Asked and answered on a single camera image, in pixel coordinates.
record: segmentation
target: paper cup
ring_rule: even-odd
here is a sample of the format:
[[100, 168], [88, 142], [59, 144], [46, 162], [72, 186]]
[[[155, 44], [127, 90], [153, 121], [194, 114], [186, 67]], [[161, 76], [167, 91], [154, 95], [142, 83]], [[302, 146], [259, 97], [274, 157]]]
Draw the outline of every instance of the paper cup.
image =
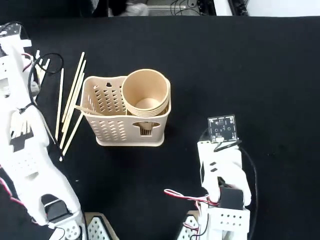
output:
[[129, 74], [122, 84], [122, 97], [128, 111], [140, 117], [160, 114], [168, 105], [170, 82], [160, 72], [141, 69]]

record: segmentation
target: plastic basket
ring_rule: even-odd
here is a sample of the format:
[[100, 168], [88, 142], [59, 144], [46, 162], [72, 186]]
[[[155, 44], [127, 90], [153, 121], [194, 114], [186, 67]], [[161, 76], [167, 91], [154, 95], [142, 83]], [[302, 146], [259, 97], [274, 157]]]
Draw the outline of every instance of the plastic basket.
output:
[[[101, 146], [160, 146], [165, 139], [164, 131], [171, 111], [171, 99], [166, 109], [158, 116], [130, 115], [121, 94], [125, 78], [126, 76], [90, 76], [84, 80], [81, 107], [104, 115], [82, 111], [96, 136], [97, 143]], [[141, 127], [144, 122], [148, 122], [152, 127]]]

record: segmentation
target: black circuit board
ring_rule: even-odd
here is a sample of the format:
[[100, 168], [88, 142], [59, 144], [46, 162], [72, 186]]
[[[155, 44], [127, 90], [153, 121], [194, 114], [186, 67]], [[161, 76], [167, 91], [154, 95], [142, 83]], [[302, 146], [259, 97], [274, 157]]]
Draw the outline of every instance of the black circuit board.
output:
[[234, 115], [208, 118], [211, 143], [223, 143], [238, 140]]

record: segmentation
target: table surface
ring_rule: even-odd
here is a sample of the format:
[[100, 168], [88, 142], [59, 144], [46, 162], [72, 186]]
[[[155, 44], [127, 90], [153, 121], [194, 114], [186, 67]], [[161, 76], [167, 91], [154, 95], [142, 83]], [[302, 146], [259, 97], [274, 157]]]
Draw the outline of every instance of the table surface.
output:
[[[207, 117], [229, 114], [236, 116], [242, 146], [259, 176], [253, 239], [318, 236], [320, 18], [124, 17], [25, 25], [35, 49], [63, 55], [64, 103], [82, 51], [87, 77], [150, 68], [171, 81], [172, 111], [162, 146], [101, 147], [84, 119], [66, 160], [54, 161], [83, 209], [105, 214], [120, 239], [175, 238], [194, 206], [163, 189], [204, 193], [197, 141]], [[39, 97], [52, 129], [59, 77], [47, 77]], [[243, 164], [253, 187], [245, 158]], [[48, 239], [47, 227], [30, 223], [3, 190], [0, 196], [5, 239]]]

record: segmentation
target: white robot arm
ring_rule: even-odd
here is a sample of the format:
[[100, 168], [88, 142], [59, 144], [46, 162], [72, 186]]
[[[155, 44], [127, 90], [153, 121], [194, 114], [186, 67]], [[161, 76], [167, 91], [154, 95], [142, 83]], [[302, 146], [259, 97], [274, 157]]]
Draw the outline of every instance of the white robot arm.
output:
[[188, 216], [177, 240], [247, 240], [250, 231], [251, 191], [242, 169], [235, 117], [208, 119], [209, 128], [197, 143], [201, 185], [208, 195], [181, 197], [196, 201], [197, 220]]
[[[2, 35], [0, 53], [0, 165], [37, 224], [63, 229], [64, 236], [58, 239], [86, 240], [79, 200], [67, 178], [53, 165], [47, 151], [47, 125], [36, 105], [31, 104], [31, 66], [25, 68], [23, 47], [13, 45]], [[44, 195], [57, 199], [44, 206]], [[65, 213], [55, 215], [56, 206], [65, 206]]]

